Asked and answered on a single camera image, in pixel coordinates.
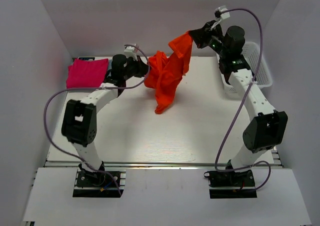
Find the orange t shirt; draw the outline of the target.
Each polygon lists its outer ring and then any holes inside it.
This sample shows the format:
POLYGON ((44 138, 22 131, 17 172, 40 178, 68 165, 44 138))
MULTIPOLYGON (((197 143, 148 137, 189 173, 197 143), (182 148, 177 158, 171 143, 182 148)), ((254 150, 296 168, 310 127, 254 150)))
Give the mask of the orange t shirt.
POLYGON ((158 50, 148 59, 151 69, 144 81, 147 88, 155 90, 156 114, 162 114, 171 106, 178 85, 189 71, 193 39, 187 31, 170 41, 168 46, 172 50, 170 56, 158 50))

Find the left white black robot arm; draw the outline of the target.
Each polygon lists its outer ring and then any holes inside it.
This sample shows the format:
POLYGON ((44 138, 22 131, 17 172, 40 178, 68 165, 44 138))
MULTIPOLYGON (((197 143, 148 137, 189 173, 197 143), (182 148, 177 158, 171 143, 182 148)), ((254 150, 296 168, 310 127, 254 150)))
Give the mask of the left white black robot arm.
POLYGON ((89 172, 88 179, 96 186, 106 179, 95 146, 98 112, 122 94, 129 79, 144 78, 149 72, 149 65, 140 56, 117 54, 112 57, 99 89, 81 100, 70 99, 66 104, 61 133, 75 148, 82 161, 81 169, 89 172))

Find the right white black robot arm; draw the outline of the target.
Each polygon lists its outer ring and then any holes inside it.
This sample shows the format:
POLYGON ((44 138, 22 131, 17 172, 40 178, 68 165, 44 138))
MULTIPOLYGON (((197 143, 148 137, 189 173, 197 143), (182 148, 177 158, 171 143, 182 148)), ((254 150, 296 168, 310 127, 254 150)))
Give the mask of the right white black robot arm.
POLYGON ((277 111, 256 84, 250 65, 242 54, 245 31, 233 25, 222 32, 217 21, 189 31, 197 48, 210 47, 219 56, 219 70, 226 82, 233 86, 245 107, 250 123, 242 134, 243 146, 227 163, 226 181, 236 186, 244 179, 244 171, 252 167, 265 152, 279 145, 284 137, 288 116, 277 111))

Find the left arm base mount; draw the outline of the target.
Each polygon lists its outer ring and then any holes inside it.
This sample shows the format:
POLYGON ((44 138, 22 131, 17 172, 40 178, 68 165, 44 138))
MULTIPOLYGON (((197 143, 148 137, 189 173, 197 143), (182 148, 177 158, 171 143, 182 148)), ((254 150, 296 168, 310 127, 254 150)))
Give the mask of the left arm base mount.
POLYGON ((73 198, 120 198, 125 189, 126 171, 111 174, 87 171, 80 163, 75 178, 73 198))

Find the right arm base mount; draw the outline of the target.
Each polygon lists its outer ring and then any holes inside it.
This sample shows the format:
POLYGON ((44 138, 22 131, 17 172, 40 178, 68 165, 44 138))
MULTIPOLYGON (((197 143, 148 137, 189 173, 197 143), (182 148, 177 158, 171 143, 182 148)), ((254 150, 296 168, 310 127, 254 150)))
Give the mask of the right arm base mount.
POLYGON ((257 198, 256 184, 252 170, 243 172, 206 171, 203 174, 209 182, 211 199, 253 199, 257 198))

